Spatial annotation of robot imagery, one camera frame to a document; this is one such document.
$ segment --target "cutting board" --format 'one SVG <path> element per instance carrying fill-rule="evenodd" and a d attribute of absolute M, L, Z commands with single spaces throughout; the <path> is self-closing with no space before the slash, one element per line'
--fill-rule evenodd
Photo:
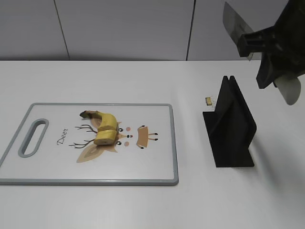
<path fill-rule="evenodd" d="M 85 110 L 116 117 L 114 145 L 93 144 L 101 120 L 81 118 Z M 32 104 L 0 160 L 0 184 L 177 183 L 170 104 Z"/>

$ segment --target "white table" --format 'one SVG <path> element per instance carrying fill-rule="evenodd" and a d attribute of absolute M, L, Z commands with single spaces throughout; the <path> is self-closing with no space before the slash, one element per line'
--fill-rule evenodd
<path fill-rule="evenodd" d="M 259 63 L 0 62 L 1 155 L 34 102 L 170 103 L 180 179 L 173 187 L 0 186 L 0 228 L 304 228 L 305 90 L 293 106 L 272 85 L 259 90 Z M 215 167 L 202 111 L 223 75 L 235 76 L 256 121 L 254 168 Z"/>

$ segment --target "banana peel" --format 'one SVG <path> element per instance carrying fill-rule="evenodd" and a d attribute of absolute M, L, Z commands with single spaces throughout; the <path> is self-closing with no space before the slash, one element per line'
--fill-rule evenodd
<path fill-rule="evenodd" d="M 106 114 L 99 111 L 84 111 L 80 114 L 82 118 L 100 118 L 101 124 L 94 140 L 98 146 L 112 145 L 118 134 L 118 122 L 112 114 Z"/>

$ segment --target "cutting board handle hole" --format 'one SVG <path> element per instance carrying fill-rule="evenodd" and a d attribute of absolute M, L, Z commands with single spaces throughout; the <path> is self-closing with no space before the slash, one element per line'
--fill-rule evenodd
<path fill-rule="evenodd" d="M 48 126 L 49 121 L 44 118 L 32 123 L 18 150 L 20 157 L 30 157 L 37 152 Z"/>

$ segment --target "black plastic holder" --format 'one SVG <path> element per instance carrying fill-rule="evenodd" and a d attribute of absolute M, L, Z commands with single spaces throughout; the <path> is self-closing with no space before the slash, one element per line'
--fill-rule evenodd
<path fill-rule="evenodd" d="M 256 124 L 234 76 L 224 76 L 214 112 L 203 112 L 216 167 L 253 167 Z"/>

